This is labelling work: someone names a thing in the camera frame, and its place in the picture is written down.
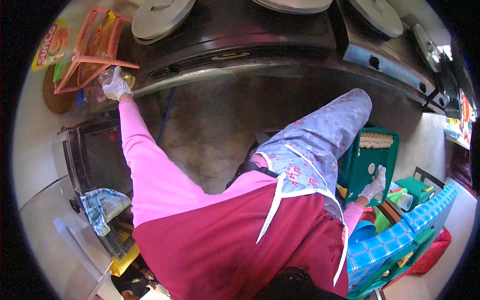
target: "floral apron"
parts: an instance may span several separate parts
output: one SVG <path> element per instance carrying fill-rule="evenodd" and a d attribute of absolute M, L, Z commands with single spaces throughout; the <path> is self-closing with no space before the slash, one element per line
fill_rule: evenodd
<path fill-rule="evenodd" d="M 353 89 L 288 125 L 258 147 L 256 154 L 265 158 L 270 171 L 280 175 L 272 206 L 257 243 L 268 229 L 282 198 L 320 193 L 325 197 L 325 209 L 345 225 L 342 209 L 334 196 L 337 160 L 365 126 L 371 110 L 372 102 L 368 94 L 361 89 Z M 348 236 L 346 226 L 345 231 L 345 236 Z M 347 255 L 347 246 L 346 239 L 334 286 Z"/>

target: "blue checkered towel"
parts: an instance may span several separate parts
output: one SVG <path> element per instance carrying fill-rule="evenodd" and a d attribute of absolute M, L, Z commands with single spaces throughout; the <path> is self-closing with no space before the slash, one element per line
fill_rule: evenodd
<path fill-rule="evenodd" d="M 110 232 L 107 223 L 130 205 L 130 198 L 111 189 L 98 189 L 80 197 L 90 224 L 97 235 L 104 237 Z"/>

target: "gloved hand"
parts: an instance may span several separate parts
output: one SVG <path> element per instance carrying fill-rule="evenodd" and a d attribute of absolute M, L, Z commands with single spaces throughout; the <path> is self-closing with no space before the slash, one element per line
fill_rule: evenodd
<path fill-rule="evenodd" d="M 368 200 L 372 199 L 376 194 L 383 192 L 385 189 L 385 173 L 387 169 L 382 165 L 379 165 L 375 174 L 375 179 L 363 188 L 363 191 L 359 194 L 365 196 Z"/>
<path fill-rule="evenodd" d="M 121 67 L 116 66 L 113 70 L 113 78 L 110 84 L 103 86 L 103 92 L 108 99 L 120 101 L 120 96 L 123 94 L 133 95 L 132 90 L 127 82 L 120 77 Z"/>

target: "maroon apron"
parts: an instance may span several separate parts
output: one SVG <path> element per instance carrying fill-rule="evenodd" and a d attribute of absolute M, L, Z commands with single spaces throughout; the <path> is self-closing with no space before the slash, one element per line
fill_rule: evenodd
<path fill-rule="evenodd" d="M 324 197 L 282 199 L 255 245 L 275 184 L 242 196 L 142 223 L 133 231 L 146 263 L 175 300 L 252 299 L 283 267 L 309 272 L 313 283 L 345 297 L 343 225 L 324 210 Z"/>

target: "pink long-sleeve shirt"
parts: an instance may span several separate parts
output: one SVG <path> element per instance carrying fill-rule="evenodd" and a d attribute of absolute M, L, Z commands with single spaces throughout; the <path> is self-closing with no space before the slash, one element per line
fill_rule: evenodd
<path fill-rule="evenodd" d="M 157 146 L 133 100 L 119 104 L 122 148 L 133 181 L 133 225 L 219 203 L 277 182 L 257 171 L 240 175 L 223 193 L 209 195 L 183 173 Z M 267 167 L 262 156 L 252 161 Z M 363 206 L 347 205 L 343 213 L 351 233 L 363 213 Z"/>

